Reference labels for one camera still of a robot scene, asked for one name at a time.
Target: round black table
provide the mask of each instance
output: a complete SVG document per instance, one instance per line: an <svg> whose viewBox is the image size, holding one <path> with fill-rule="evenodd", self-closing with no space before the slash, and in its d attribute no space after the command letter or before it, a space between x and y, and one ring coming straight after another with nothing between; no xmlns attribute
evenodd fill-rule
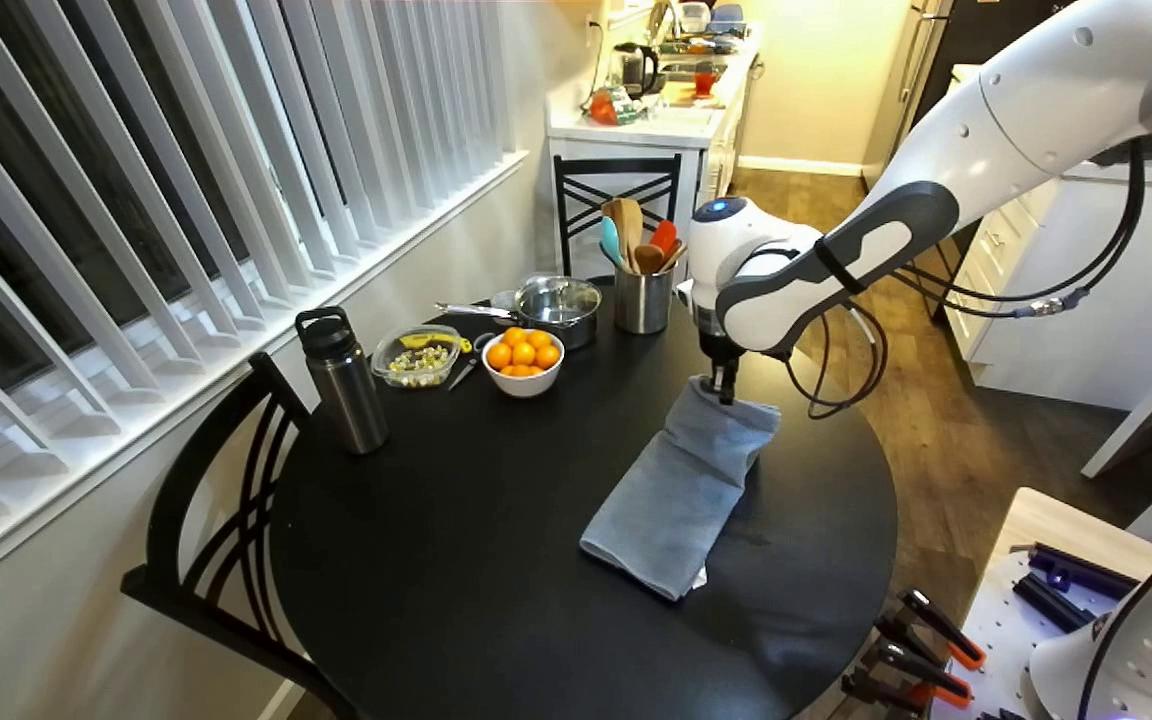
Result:
<svg viewBox="0 0 1152 720"><path fill-rule="evenodd" d="M606 310L544 399L476 373L461 393L383 393L394 436L374 454L308 430L271 509L305 649L378 720L783 720L813 702L881 616L896 555L860 410L808 419L783 368L749 357L736 397L783 422L710 587L669 603L575 549L706 373L684 310L644 340Z"/></svg>

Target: black thermos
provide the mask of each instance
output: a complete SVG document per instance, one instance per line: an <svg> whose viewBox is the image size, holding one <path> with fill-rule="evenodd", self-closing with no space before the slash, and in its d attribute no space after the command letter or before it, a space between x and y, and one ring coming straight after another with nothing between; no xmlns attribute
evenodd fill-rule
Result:
<svg viewBox="0 0 1152 720"><path fill-rule="evenodd" d="M378 397L374 364L347 328L340 308L311 308L295 315L295 337L308 358L308 374L324 399L329 436L347 450L374 450L383 443L390 422Z"/></svg>

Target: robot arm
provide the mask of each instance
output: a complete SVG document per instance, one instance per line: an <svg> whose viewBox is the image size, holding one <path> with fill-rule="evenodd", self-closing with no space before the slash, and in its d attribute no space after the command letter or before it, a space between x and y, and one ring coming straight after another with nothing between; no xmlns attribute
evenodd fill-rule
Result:
<svg viewBox="0 0 1152 720"><path fill-rule="evenodd" d="M993 56L896 149L832 231L723 194L695 213L706 337L790 357L808 321L1006 199L1152 135L1152 0L1081 0Z"/></svg>

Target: gray cloth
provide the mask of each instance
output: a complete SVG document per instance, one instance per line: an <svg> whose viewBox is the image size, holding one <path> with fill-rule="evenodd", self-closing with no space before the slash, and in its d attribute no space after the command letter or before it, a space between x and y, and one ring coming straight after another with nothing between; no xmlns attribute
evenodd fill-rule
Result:
<svg viewBox="0 0 1152 720"><path fill-rule="evenodd" d="M687 596L777 422L777 406L721 404L693 380L587 518L581 549L665 601Z"/></svg>

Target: window blinds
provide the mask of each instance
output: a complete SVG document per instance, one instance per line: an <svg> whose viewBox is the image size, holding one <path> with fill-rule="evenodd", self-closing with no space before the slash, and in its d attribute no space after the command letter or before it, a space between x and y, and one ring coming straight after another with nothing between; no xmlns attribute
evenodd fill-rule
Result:
<svg viewBox="0 0 1152 720"><path fill-rule="evenodd" d="M501 169L496 12L0 2L0 532Z"/></svg>

